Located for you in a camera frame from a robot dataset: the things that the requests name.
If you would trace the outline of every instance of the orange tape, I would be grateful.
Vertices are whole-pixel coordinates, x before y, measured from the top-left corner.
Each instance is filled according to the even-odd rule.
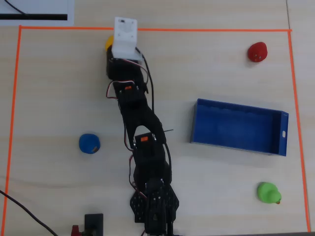
[[[51,26],[22,26],[29,30],[114,30],[113,27],[51,27]],[[139,28],[139,31],[163,32],[289,32],[291,29],[165,29]]]
[[[293,82],[293,91],[294,91],[294,102],[295,102],[295,111],[296,111],[296,122],[297,122],[297,131],[298,131],[298,135],[299,135],[299,144],[300,144],[302,180],[303,180],[303,191],[304,191],[305,218],[306,218],[307,231],[308,231],[308,232],[311,232],[309,203],[308,203],[307,185],[306,185],[306,172],[305,172],[305,163],[304,163],[304,153],[303,153],[303,143],[302,143],[302,132],[301,132],[301,122],[300,122],[300,113],[299,113],[299,103],[298,103],[298,100],[297,100],[297,91],[296,91],[296,81],[295,81],[295,72],[294,72],[294,62],[293,62],[291,32],[288,31],[287,37],[288,37],[288,41],[289,41],[291,73],[292,73],[292,82]]]
[[[14,113],[15,113],[15,100],[16,100],[16,87],[17,87],[17,78],[18,78],[18,67],[19,67],[22,29],[29,29],[29,30],[113,30],[114,28],[112,28],[112,27],[19,26],[18,43],[17,43],[17,51],[16,51],[16,59],[15,59],[14,84],[13,84],[12,108],[11,108],[10,137],[9,137],[8,160],[7,160],[6,180],[5,180],[5,193],[8,193],[8,191],[9,191],[13,128],[14,128]],[[303,180],[303,190],[304,190],[305,216],[306,216],[307,230],[308,230],[308,232],[311,232],[309,207],[308,207],[307,185],[306,185],[305,163],[304,163],[304,154],[303,154],[303,145],[302,145],[302,133],[301,133],[301,124],[300,124],[299,106],[298,106],[298,100],[297,100],[296,81],[295,81],[293,53],[292,53],[292,43],[291,43],[292,30],[291,29],[155,29],[155,28],[139,28],[138,30],[139,31],[169,31],[169,32],[287,32],[288,43],[289,43],[289,52],[290,52],[293,91],[294,91],[294,102],[295,102],[299,145],[300,145],[300,155],[301,155],[301,168],[302,168],[302,180]],[[0,236],[4,236],[6,211],[7,211],[7,198],[5,197],[4,203],[3,203],[2,227],[1,227],[1,235]]]
[[[5,179],[5,191],[4,191],[6,194],[7,194],[8,191],[9,191],[10,167],[11,167],[11,154],[12,154],[12,140],[13,140],[13,128],[14,128],[14,111],[15,111],[16,83],[17,83],[17,79],[18,79],[19,58],[20,58],[20,46],[21,46],[21,33],[22,33],[22,27],[19,26],[18,45],[17,45],[17,49],[16,49],[14,82],[13,82],[13,95],[12,95],[12,108],[11,108],[11,124],[10,124],[9,150],[8,150],[8,161],[7,161],[7,166],[6,166],[6,179]],[[7,207],[7,197],[4,198],[4,202],[3,202],[1,236],[4,236],[6,207]]]

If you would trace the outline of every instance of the red toy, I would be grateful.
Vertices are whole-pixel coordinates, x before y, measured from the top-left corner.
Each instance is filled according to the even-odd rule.
[[[252,62],[261,62],[267,57],[267,46],[263,42],[258,42],[250,46],[247,56]]]

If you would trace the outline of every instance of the black cable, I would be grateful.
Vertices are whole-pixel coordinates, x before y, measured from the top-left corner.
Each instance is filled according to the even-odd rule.
[[[148,76],[149,76],[150,83],[151,83],[152,111],[153,111],[153,113],[154,113],[154,89],[153,89],[153,81],[152,81],[151,73],[150,73],[150,70],[149,70],[149,66],[148,66],[148,63],[147,63],[146,58],[144,57],[144,55],[140,52],[140,50],[139,50],[137,47],[136,47],[136,51],[142,55],[142,58],[143,58],[143,60],[144,60],[144,63],[145,63],[145,65],[146,65],[146,68],[147,68],[147,71],[148,71]]]
[[[125,122],[124,122],[124,144],[125,144],[125,147],[126,147],[129,151],[133,151],[132,148],[129,148],[129,147],[128,147],[128,144],[127,144],[127,141],[126,141],[126,136],[127,136],[127,131],[126,131],[126,125],[125,125]]]
[[[171,183],[171,181],[172,181],[172,159],[171,159],[171,153],[169,152],[167,143],[165,143],[164,145],[165,145],[165,148],[166,148],[166,151],[167,151],[167,155],[168,155],[169,179],[170,179],[169,183]]]
[[[13,9],[17,10],[18,12],[20,12],[23,15],[26,15],[25,12],[21,11],[20,9],[16,8],[15,6],[13,6],[11,3],[9,3],[8,0],[4,0],[7,4],[9,4]]]
[[[39,219],[37,219],[36,216],[34,216],[25,206],[23,206],[21,203],[19,203],[17,200],[15,200],[14,198],[10,197],[9,195],[7,195],[6,193],[2,192],[0,190],[0,193],[4,196],[6,196],[8,199],[10,199],[12,202],[14,202],[16,205],[18,205],[20,208],[22,208],[24,211],[26,211],[27,214],[29,214],[31,216],[31,218],[33,218],[38,224],[40,224],[42,227],[44,227],[45,229],[47,229],[53,236],[58,236],[58,234],[56,234],[52,229],[50,229],[47,225],[45,225],[43,222],[41,222]]]
[[[147,200],[147,199],[148,199],[147,196],[144,195],[142,192],[140,192],[139,189],[137,188],[137,186],[136,186],[135,184],[133,185],[133,184],[131,183],[130,176],[131,176],[131,160],[132,160],[132,158],[133,158],[133,155],[131,155],[130,158],[129,158],[129,183],[130,183],[130,185],[133,187],[133,189],[134,189],[141,197],[143,197],[145,200]]]

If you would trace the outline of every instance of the blue plastic container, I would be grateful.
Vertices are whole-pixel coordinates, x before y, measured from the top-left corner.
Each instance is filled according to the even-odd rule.
[[[286,156],[289,114],[198,99],[191,142]]]

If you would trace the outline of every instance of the green toy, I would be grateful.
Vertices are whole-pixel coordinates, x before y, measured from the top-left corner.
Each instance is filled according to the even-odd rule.
[[[280,204],[281,194],[273,183],[263,182],[257,189],[258,198],[263,203]]]

